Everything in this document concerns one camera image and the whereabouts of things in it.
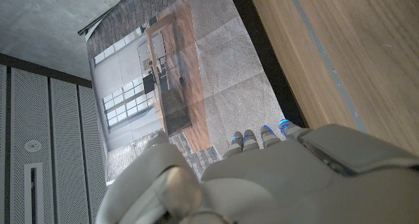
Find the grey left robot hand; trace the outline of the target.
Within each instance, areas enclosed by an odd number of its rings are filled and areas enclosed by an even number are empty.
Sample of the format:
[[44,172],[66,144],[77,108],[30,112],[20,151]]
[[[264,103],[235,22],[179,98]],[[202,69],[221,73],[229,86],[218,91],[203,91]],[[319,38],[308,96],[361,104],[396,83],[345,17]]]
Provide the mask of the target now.
[[163,131],[107,190],[97,223],[417,223],[418,157],[360,131],[284,119],[236,132],[197,176]]

